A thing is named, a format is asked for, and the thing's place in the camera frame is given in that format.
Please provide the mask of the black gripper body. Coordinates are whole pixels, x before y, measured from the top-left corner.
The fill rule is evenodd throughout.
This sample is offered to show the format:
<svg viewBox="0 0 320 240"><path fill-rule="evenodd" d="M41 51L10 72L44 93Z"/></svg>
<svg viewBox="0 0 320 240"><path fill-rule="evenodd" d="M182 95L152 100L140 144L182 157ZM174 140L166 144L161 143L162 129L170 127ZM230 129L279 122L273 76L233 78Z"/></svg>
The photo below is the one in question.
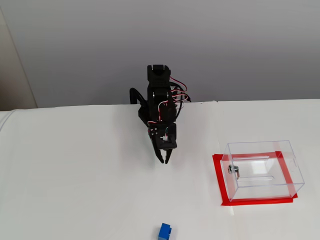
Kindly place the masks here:
<svg viewBox="0 0 320 240"><path fill-rule="evenodd" d="M177 125L172 123L150 122L148 133L156 149L167 150L177 148Z"/></svg>

